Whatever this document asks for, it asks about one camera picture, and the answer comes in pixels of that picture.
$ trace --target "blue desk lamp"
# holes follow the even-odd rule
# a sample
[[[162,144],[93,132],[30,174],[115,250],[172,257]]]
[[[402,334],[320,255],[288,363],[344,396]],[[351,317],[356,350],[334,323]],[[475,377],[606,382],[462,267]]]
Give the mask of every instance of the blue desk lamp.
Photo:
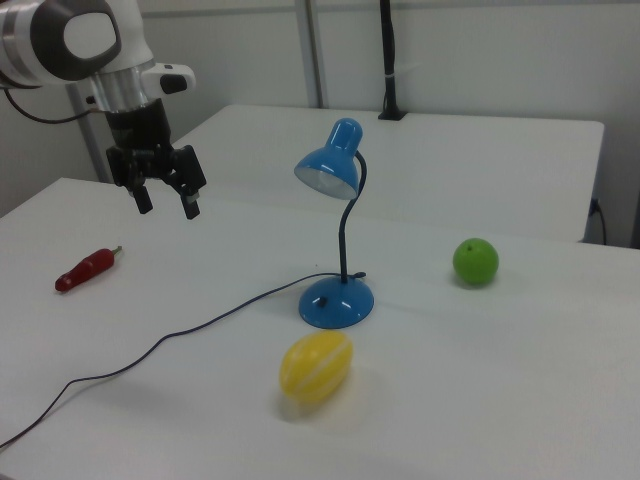
[[[350,200],[342,214],[338,241],[340,276],[314,283],[300,297],[300,316],[318,328],[344,328],[364,319],[373,308],[373,294],[365,283],[347,274],[344,228],[367,180],[367,164],[358,152],[362,127],[351,118],[338,120],[326,145],[307,155],[296,166],[296,176],[314,190],[333,198]],[[360,162],[360,183],[353,157]]]

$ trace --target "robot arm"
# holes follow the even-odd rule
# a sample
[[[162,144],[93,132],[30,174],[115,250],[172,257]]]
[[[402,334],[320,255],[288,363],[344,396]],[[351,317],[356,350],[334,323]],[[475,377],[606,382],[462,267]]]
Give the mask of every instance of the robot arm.
[[[191,146],[171,146],[161,100],[195,87],[195,76],[156,64],[135,0],[0,0],[0,32],[0,88],[88,81],[115,141],[107,158],[116,185],[147,213],[145,179],[162,179],[187,218],[198,215],[206,179]]]

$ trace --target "white table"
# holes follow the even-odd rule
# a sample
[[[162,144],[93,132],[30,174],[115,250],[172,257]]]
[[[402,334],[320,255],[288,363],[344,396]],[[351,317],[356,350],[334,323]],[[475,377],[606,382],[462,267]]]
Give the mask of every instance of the white table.
[[[117,369],[165,333],[337,269],[339,213],[205,196],[188,221],[177,196],[156,187],[155,209],[140,216],[123,189],[61,180],[0,220],[1,440],[68,380]],[[376,304],[346,330],[353,368],[320,409],[296,412],[278,389],[285,351],[314,331],[297,314],[304,285],[72,396],[0,454],[0,472],[15,480],[637,479],[637,252],[488,235],[501,269],[489,287],[468,290],[450,263],[466,236],[350,220],[350,270],[368,273]],[[53,292],[81,257],[118,244],[124,255],[112,270]]]
[[[583,238],[604,127],[600,123],[230,106],[182,138],[209,181],[202,195],[335,212],[335,200],[291,184],[333,123],[363,127],[370,177],[359,215],[576,242]]]

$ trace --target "white wall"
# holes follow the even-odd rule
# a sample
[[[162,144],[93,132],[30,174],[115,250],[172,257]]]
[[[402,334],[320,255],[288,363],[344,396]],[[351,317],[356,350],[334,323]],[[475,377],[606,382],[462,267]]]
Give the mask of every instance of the white wall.
[[[73,114],[62,87],[12,90],[28,112],[56,119]],[[43,125],[29,120],[0,94],[0,216],[60,177],[97,180],[78,125]]]
[[[139,0],[156,58],[188,64],[198,77],[195,92],[165,101],[174,139],[228,104],[315,105],[310,52],[301,43],[305,2]],[[378,1],[311,4],[325,106],[380,109]],[[640,5],[618,0],[392,0],[392,5],[401,106],[425,113],[605,124],[595,194],[605,210],[610,243],[628,245],[640,184]],[[94,125],[104,150],[112,143],[106,122]],[[599,225],[591,223],[588,235],[599,241]]]
[[[393,3],[401,107],[603,122],[595,192],[610,243],[628,245],[640,184],[640,5],[429,8],[447,1]],[[330,108],[381,108],[377,5],[317,0]]]

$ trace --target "lamp neck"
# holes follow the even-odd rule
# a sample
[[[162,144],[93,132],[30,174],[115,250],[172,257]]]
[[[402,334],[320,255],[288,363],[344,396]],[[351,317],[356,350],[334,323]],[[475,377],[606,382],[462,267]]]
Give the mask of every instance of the lamp neck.
[[[359,151],[356,151],[355,157],[360,163],[360,184],[358,185],[358,196],[351,200],[347,205],[347,208],[344,209],[344,213],[340,219],[340,228],[338,230],[338,243],[340,245],[340,281],[342,283],[347,283],[349,279],[347,274],[347,241],[344,230],[347,224],[347,218],[349,217],[353,206],[360,198],[362,190],[364,190],[364,185],[367,182],[367,163],[364,161],[364,157]]]

